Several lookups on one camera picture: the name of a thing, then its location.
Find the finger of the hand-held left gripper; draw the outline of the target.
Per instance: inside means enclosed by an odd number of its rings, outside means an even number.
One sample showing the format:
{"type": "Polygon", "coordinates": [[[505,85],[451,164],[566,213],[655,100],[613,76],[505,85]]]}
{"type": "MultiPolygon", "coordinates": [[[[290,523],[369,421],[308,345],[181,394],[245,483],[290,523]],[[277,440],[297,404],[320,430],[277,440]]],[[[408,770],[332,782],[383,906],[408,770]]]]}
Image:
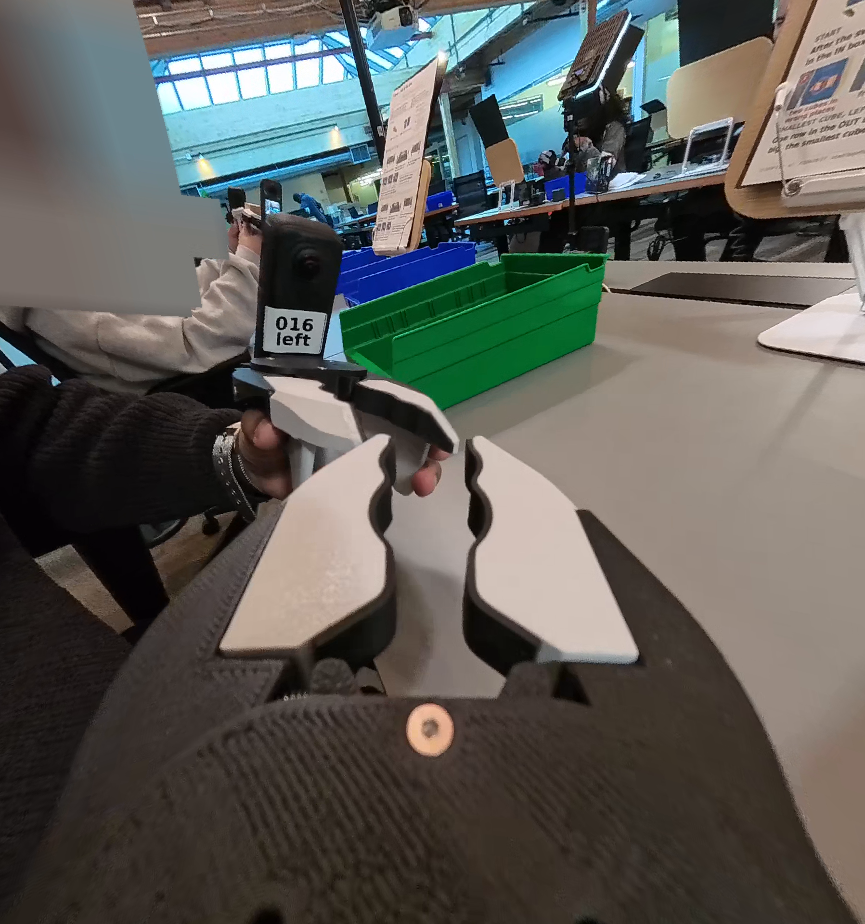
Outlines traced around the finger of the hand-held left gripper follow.
{"type": "Polygon", "coordinates": [[[297,459],[304,447],[345,453],[365,441],[352,406],[320,383],[269,383],[268,413],[285,437],[285,451],[297,459]]]}
{"type": "Polygon", "coordinates": [[[448,455],[460,443],[434,400],[391,379],[362,379],[354,386],[350,403],[358,412],[392,425],[395,433],[409,434],[448,455]]]}

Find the grey wristwatch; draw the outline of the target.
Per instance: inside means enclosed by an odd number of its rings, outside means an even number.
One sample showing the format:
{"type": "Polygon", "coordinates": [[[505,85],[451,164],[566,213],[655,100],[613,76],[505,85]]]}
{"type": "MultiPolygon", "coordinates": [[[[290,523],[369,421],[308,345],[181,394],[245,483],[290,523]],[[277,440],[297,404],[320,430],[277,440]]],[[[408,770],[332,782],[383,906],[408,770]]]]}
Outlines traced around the grey wristwatch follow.
{"type": "Polygon", "coordinates": [[[222,490],[246,524],[255,521],[258,507],[268,499],[248,478],[238,451],[240,425],[232,424],[214,440],[211,461],[222,490]]]}

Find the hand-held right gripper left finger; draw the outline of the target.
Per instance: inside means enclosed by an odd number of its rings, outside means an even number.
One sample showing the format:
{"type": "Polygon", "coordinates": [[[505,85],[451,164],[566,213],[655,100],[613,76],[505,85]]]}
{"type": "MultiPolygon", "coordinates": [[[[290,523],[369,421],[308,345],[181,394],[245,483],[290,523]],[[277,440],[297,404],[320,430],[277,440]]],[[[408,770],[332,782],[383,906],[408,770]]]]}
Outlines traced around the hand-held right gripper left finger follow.
{"type": "Polygon", "coordinates": [[[226,657],[374,661],[396,629],[388,435],[321,468],[287,500],[219,642],[226,657]]]}

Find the green plastic bin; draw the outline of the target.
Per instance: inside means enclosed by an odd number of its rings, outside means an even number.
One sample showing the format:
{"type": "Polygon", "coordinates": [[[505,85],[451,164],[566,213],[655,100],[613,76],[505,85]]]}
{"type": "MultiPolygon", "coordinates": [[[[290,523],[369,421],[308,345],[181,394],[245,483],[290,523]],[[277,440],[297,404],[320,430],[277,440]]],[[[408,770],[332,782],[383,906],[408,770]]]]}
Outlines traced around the green plastic bin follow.
{"type": "Polygon", "coordinates": [[[510,253],[347,308],[344,352],[449,409],[592,345],[608,258],[510,253]]]}

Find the black floor lamp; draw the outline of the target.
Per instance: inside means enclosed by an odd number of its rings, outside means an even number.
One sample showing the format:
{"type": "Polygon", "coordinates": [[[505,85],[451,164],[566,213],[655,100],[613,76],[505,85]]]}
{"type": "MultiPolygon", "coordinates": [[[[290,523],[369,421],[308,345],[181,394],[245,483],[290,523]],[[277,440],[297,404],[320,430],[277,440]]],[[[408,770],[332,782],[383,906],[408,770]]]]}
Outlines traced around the black floor lamp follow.
{"type": "Polygon", "coordinates": [[[369,117],[372,143],[375,146],[380,166],[383,167],[386,144],[385,125],[370,73],[367,48],[357,19],[355,2],[340,1],[339,3],[349,39],[350,53],[355,61],[359,86],[369,117]]]}

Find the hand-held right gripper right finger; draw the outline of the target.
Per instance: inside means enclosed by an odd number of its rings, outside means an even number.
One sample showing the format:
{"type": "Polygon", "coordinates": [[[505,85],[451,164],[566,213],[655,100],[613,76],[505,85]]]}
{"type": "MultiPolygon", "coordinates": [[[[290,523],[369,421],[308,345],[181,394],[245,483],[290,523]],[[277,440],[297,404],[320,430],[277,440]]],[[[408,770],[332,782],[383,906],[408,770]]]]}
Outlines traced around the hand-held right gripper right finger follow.
{"type": "Polygon", "coordinates": [[[634,664],[638,648],[574,503],[487,438],[465,447],[465,642],[485,664],[634,664]]]}

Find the grey desk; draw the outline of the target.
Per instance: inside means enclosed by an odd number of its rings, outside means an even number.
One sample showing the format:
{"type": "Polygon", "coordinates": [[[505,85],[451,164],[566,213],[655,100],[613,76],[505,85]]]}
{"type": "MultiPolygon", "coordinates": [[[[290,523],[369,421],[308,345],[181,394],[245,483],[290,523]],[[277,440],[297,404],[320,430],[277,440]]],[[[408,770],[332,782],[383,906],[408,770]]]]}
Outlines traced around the grey desk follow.
{"type": "Polygon", "coordinates": [[[593,345],[447,410],[614,533],[708,632],[865,921],[865,369],[778,308],[607,294],[593,345]]]}

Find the person's left hand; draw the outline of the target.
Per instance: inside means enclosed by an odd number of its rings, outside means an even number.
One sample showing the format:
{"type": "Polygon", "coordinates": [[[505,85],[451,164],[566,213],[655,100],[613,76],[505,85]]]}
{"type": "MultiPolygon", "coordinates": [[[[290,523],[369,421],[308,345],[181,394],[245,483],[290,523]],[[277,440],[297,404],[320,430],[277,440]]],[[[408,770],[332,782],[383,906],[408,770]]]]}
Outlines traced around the person's left hand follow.
{"type": "MultiPolygon", "coordinates": [[[[235,435],[234,447],[248,482],[270,499],[284,501],[292,492],[290,463],[285,451],[286,434],[258,410],[245,410],[235,435]]],[[[431,447],[423,467],[412,478],[412,490],[425,498],[435,491],[441,478],[441,463],[449,454],[431,447]]]]}

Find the long wooden table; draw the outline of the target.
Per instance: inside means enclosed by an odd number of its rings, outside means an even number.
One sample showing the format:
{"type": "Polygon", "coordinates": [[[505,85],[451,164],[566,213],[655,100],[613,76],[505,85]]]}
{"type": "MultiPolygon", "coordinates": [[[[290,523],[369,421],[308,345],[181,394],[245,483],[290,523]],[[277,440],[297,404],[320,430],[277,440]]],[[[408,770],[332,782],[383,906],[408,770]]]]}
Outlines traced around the long wooden table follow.
{"type": "MultiPolygon", "coordinates": [[[[577,194],[575,206],[600,205],[611,202],[646,199],[657,195],[667,195],[682,191],[705,189],[712,186],[722,187],[728,172],[728,164],[709,165],[704,169],[697,169],[669,177],[644,178],[622,189],[606,191],[604,193],[577,194]]],[[[564,211],[570,206],[569,200],[562,202],[544,202],[536,206],[503,208],[501,210],[487,210],[482,213],[468,215],[455,220],[457,227],[471,227],[472,225],[488,225],[504,223],[507,221],[522,220],[541,215],[551,215],[564,211]]]]}

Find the black studio light panel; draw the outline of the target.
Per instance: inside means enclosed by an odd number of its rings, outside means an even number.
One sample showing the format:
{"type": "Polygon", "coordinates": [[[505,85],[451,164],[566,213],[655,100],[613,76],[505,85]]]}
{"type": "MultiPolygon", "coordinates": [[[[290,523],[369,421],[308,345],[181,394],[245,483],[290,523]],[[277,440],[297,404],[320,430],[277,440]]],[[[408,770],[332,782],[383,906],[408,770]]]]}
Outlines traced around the black studio light panel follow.
{"type": "Polygon", "coordinates": [[[592,95],[601,87],[616,90],[644,36],[626,8],[599,23],[582,41],[558,101],[568,103],[592,95]]]}

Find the person's black sweater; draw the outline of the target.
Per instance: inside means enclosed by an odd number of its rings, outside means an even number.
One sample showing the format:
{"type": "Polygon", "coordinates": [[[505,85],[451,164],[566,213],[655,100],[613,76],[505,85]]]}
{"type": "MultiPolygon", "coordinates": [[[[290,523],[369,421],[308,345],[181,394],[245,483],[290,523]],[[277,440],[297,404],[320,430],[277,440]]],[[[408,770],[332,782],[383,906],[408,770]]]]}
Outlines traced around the person's black sweater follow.
{"type": "Polygon", "coordinates": [[[196,576],[132,648],[41,569],[0,514],[0,922],[70,887],[60,873],[190,751],[282,702],[287,660],[215,651],[284,513],[263,516],[196,576]]]}

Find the person's left forearm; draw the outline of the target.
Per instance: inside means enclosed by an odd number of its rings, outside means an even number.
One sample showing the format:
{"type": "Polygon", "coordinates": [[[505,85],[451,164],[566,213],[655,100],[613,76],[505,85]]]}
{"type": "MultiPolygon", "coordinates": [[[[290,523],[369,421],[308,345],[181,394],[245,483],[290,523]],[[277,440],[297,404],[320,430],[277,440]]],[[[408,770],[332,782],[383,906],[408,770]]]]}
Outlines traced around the person's left forearm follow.
{"type": "Polygon", "coordinates": [[[28,365],[0,375],[0,498],[74,532],[226,504],[213,446],[239,414],[173,394],[128,397],[28,365]]]}

